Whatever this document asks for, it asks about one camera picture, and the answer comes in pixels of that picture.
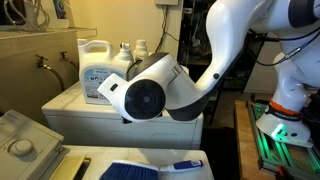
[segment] blue brush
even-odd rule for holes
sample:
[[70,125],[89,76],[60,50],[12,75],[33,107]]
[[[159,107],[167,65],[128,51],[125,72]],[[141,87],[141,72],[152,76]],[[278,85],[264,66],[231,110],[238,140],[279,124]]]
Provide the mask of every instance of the blue brush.
[[149,164],[114,160],[111,166],[102,174],[100,180],[154,180],[158,179],[158,172],[183,172],[203,167],[201,160],[182,161],[166,167]]

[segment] detergent bottle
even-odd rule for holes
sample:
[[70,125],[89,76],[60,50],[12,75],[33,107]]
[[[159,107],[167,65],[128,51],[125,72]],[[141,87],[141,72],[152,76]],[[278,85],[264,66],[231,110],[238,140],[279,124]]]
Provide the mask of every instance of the detergent bottle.
[[126,78],[128,66],[133,61],[131,50],[121,48],[120,53],[114,56],[113,47],[108,41],[81,42],[78,41],[79,79],[84,100],[87,104],[110,104],[97,89],[113,73]]

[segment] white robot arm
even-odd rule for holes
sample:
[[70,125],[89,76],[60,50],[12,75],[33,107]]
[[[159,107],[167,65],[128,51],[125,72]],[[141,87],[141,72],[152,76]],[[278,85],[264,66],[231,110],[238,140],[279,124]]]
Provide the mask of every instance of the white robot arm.
[[[320,87],[320,63],[319,59],[315,59],[320,56],[319,53],[314,54],[317,52],[315,48],[319,47],[314,44],[319,44],[320,40],[315,34],[300,37],[320,26],[319,4],[320,0],[217,0],[208,12],[206,23],[212,61],[196,83],[170,54],[154,53],[131,69],[129,81],[111,75],[98,91],[108,98],[122,117],[130,121],[153,119],[164,109],[175,120],[193,120],[201,114],[212,90],[218,87],[241,54],[245,36],[251,28],[257,32],[276,32],[279,38],[293,39],[280,41],[286,58],[280,58],[277,69],[279,76],[289,76],[279,82],[272,102],[288,110],[285,112],[299,112],[306,97],[292,96],[291,91],[298,94],[304,92],[302,83]],[[265,119],[269,120],[274,115],[269,113],[266,116]],[[275,124],[282,123],[281,117],[274,119]],[[263,132],[271,136],[276,127],[269,124],[264,121],[257,123],[259,128],[268,127]]]

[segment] product label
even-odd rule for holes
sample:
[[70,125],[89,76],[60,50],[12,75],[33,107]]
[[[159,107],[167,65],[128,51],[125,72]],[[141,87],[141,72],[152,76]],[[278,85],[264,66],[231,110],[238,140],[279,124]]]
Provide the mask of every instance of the product label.
[[88,98],[106,99],[97,89],[111,74],[116,74],[121,78],[125,78],[122,73],[111,69],[93,68],[84,72],[84,87]]
[[64,9],[63,0],[53,0],[54,9],[58,19],[67,19],[67,13]]

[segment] washing machine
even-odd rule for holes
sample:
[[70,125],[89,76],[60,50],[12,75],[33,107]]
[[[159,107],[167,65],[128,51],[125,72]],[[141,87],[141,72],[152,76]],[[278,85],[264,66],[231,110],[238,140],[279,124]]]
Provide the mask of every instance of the washing machine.
[[64,144],[82,146],[199,149],[203,115],[176,121],[168,112],[148,122],[130,123],[112,105],[86,104],[80,82],[42,106],[49,126]]

